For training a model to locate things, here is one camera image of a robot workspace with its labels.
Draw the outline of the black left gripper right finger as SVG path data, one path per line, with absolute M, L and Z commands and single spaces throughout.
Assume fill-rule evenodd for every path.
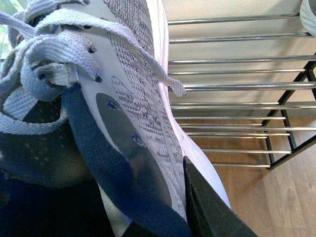
M 184 157 L 186 215 L 194 237 L 257 236 L 220 198 L 187 156 Z

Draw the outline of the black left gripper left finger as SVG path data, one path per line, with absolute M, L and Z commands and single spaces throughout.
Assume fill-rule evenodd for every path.
M 122 237 L 156 237 L 152 232 L 132 222 L 123 233 Z

